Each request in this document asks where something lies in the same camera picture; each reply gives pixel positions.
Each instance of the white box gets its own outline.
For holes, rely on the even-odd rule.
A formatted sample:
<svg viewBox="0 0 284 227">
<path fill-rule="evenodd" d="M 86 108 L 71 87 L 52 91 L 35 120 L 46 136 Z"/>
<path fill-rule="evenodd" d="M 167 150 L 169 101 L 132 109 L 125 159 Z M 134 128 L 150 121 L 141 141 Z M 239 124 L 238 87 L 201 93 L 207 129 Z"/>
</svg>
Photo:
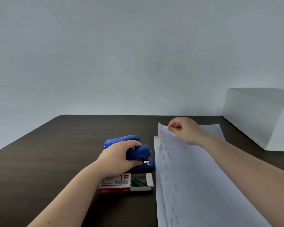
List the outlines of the white box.
<svg viewBox="0 0 284 227">
<path fill-rule="evenodd" d="M 264 150 L 284 151 L 284 90 L 229 88 L 222 116 Z"/>
<path fill-rule="evenodd" d="M 103 179 L 99 184 L 99 193 L 122 193 L 131 191 L 147 191 L 154 187 L 152 173 L 130 174 Z"/>
</svg>

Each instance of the red and white staple box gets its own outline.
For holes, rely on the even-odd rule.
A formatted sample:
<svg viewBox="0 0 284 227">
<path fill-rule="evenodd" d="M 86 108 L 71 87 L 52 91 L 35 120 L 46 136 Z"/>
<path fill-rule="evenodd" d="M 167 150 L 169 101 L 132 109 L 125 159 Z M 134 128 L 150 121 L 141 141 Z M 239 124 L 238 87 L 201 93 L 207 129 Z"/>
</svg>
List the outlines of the red and white staple box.
<svg viewBox="0 0 284 227">
<path fill-rule="evenodd" d="M 131 191 L 147 191 L 154 187 L 152 173 L 130 174 L 105 178 L 100 182 L 99 193 L 122 193 Z"/>
</svg>

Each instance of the forearm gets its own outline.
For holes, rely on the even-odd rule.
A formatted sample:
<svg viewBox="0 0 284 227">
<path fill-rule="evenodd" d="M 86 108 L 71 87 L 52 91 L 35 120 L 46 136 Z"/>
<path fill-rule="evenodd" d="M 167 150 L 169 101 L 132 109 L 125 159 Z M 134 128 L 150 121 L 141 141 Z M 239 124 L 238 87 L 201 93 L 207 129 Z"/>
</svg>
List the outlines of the forearm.
<svg viewBox="0 0 284 227">
<path fill-rule="evenodd" d="M 28 227 L 81 226 L 102 176 L 97 163 L 84 168 Z"/>
<path fill-rule="evenodd" d="M 273 226 L 284 226 L 283 170 L 212 135 L 201 147 Z"/>
</svg>

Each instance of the wooden table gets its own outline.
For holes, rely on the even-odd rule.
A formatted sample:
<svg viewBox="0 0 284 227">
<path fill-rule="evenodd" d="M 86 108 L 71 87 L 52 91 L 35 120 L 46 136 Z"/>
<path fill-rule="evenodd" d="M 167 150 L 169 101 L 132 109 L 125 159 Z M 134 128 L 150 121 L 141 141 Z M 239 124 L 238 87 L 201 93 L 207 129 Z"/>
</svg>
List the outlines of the wooden table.
<svg viewBox="0 0 284 227">
<path fill-rule="evenodd" d="M 108 138 L 138 134 L 154 149 L 158 122 L 173 116 L 58 116 L 0 150 L 0 226 L 28 225 L 84 167 Z M 284 170 L 284 152 L 267 152 L 221 116 L 193 116 L 220 124 L 228 142 Z M 157 226 L 156 193 L 99 195 L 83 226 Z"/>
</svg>

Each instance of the blue stapler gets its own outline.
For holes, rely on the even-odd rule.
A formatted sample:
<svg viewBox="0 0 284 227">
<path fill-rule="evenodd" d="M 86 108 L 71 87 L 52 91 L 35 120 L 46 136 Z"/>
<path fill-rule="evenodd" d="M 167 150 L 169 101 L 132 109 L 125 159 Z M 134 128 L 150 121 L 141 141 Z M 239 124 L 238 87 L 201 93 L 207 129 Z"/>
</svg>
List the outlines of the blue stapler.
<svg viewBox="0 0 284 227">
<path fill-rule="evenodd" d="M 127 140 L 137 140 L 139 142 L 141 141 L 138 135 L 127 135 L 120 138 L 106 140 L 103 146 L 104 148 L 108 148 L 114 143 L 127 141 Z M 130 169 L 127 173 L 148 173 L 155 170 L 156 168 L 155 163 L 150 158 L 150 156 L 151 156 L 151 149 L 149 148 L 148 145 L 140 145 L 128 149 L 126 152 L 126 159 L 141 160 L 143 164 Z"/>
</svg>

